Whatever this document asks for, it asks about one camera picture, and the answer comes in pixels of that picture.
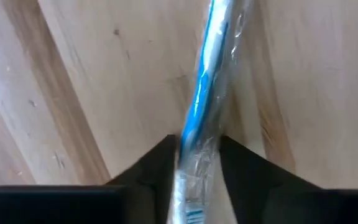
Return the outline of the blue white toothbrush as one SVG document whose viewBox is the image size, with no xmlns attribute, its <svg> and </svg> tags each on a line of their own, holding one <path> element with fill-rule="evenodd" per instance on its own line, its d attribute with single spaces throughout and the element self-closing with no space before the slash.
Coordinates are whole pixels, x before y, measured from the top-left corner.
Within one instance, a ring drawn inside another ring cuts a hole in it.
<svg viewBox="0 0 358 224">
<path fill-rule="evenodd" d="M 180 136 L 168 224 L 206 224 L 242 32 L 255 0 L 210 0 Z"/>
</svg>

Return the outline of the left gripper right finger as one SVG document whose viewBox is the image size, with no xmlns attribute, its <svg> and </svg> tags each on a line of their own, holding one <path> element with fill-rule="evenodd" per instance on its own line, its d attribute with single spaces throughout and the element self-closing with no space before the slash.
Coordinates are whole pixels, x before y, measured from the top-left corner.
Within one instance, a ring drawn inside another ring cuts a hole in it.
<svg viewBox="0 0 358 224">
<path fill-rule="evenodd" d="M 228 136 L 219 147 L 238 224 L 358 224 L 358 189 L 324 189 Z"/>
</svg>

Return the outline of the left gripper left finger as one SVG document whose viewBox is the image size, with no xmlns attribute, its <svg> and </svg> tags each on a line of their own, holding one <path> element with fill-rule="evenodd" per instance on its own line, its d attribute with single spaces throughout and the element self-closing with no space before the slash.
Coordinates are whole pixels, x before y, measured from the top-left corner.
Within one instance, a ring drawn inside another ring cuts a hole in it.
<svg viewBox="0 0 358 224">
<path fill-rule="evenodd" d="M 2 185 L 0 224 L 166 224 L 177 138 L 101 185 Z"/>
</svg>

